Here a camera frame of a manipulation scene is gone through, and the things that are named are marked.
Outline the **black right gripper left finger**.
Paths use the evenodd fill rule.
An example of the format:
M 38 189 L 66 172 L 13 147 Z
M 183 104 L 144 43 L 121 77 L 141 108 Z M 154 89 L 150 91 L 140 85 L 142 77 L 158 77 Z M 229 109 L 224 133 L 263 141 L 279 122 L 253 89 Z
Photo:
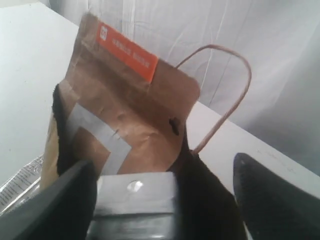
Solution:
M 80 161 L 52 185 L 0 218 L 2 240 L 84 240 L 93 218 L 97 180 Z

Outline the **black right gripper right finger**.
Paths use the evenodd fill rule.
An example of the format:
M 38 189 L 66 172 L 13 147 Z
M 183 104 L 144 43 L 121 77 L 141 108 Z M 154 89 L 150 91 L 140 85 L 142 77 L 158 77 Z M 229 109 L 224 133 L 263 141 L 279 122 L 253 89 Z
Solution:
M 318 240 L 320 200 L 245 153 L 233 160 L 233 190 L 254 240 Z

